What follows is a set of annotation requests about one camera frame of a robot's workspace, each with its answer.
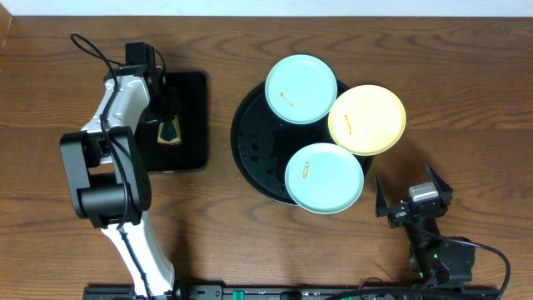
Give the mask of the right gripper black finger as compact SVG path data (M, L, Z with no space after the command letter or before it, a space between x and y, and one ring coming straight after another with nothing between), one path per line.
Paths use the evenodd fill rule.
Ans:
M375 176L376 185L376 205L375 212L378 218L385 217L388 214L388 206L383 192L383 188L378 176Z
M431 182L436 187L439 196L443 200L451 200L453 198L452 187L434 171L429 163L426 164L426 172Z

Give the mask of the yellow green scrub sponge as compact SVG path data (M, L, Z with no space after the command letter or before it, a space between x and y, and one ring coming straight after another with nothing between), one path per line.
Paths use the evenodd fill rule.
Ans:
M181 129L177 116L159 124L157 142L166 145L177 145L182 142Z

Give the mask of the yellow plate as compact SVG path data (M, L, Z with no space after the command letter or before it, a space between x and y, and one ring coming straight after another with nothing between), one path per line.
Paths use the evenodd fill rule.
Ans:
M360 85L337 98L327 125L337 145L359 156L373 156L399 141L406 127L406 110L391 90Z

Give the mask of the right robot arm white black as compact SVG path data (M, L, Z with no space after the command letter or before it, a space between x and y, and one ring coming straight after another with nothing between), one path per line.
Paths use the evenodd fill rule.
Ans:
M428 182L409 188L399 205L387 204L381 182L375 179L376 216L387 218L391 228L404 228L410 247L410 269L419 273L428 288L462 288L472 280L476 248L459 237L442 237L436 219L444 216L453 189L434 169L426 166Z

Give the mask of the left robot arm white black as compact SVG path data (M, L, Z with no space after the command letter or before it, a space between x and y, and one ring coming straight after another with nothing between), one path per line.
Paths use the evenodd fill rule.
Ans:
M132 299L179 299L176 270L163 253L148 209L152 188L134 134L157 125L158 146L182 141L176 91L165 65L130 62L112 68L92 119L66 133L60 151L75 213L109 238L133 279Z

